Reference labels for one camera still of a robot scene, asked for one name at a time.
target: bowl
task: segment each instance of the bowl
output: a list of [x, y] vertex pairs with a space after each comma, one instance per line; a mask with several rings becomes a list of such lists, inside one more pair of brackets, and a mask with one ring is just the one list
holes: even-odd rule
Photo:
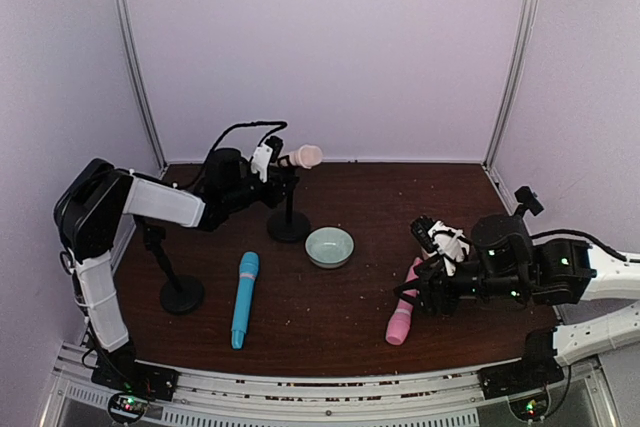
[[304, 247], [311, 262], [323, 269], [337, 269], [353, 253], [353, 238], [342, 229], [323, 227], [309, 234]]

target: pink microphone head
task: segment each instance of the pink microphone head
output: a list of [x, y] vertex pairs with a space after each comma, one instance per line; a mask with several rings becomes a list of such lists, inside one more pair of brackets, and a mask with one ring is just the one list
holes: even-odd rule
[[310, 169], [322, 162], [322, 150], [317, 145], [303, 145], [298, 150], [288, 155], [291, 165]]

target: pink object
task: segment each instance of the pink object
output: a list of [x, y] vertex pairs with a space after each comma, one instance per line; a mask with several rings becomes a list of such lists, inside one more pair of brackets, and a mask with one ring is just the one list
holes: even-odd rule
[[[409, 272], [407, 272], [407, 279], [405, 282], [418, 278], [413, 269], [416, 265], [420, 265], [421, 263], [422, 259], [416, 257], [413, 261], [413, 265], [409, 267]], [[411, 297], [415, 297], [417, 294], [415, 290], [407, 290], [405, 293]], [[387, 342], [391, 345], [402, 345], [407, 338], [407, 335], [409, 335], [409, 330], [411, 329], [411, 312], [413, 312], [413, 305], [405, 302], [404, 300], [398, 301], [398, 306], [389, 319], [387, 335], [385, 337]]]
[[317, 145], [303, 145], [298, 150], [289, 152], [284, 157], [278, 159], [278, 165], [287, 162], [295, 167], [310, 169], [322, 162], [322, 150]]

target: round black base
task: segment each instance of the round black base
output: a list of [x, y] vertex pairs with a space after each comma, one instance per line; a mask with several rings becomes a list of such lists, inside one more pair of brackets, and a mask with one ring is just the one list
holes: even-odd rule
[[306, 215], [294, 211], [288, 224], [286, 213], [281, 210], [269, 217], [267, 232], [273, 240], [293, 244], [307, 238], [311, 232], [311, 222]]
[[160, 305], [173, 315], [190, 314], [202, 305], [204, 300], [204, 285], [190, 275], [179, 275], [182, 292], [177, 292], [171, 282], [162, 286], [160, 290]]

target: dark wood surface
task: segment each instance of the dark wood surface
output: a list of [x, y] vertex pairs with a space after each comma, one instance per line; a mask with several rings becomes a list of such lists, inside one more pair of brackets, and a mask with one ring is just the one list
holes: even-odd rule
[[[167, 178], [185, 182], [193, 166]], [[142, 360], [194, 369], [258, 375], [344, 376], [423, 372], [521, 355], [527, 332], [554, 325], [550, 308], [463, 301], [451, 318], [413, 316], [404, 345], [384, 340], [403, 282], [419, 247], [409, 223], [419, 214], [469, 232], [481, 216], [503, 211], [476, 165], [324, 164], [301, 173], [296, 207], [314, 228], [351, 233], [349, 264], [323, 271], [303, 243], [269, 239], [271, 213], [253, 205], [212, 233], [167, 225], [164, 247], [178, 273], [205, 285], [204, 305], [174, 317], [159, 305], [165, 282], [137, 232], [116, 275], [125, 322]], [[243, 253], [260, 255], [244, 349], [231, 349], [231, 319]]]

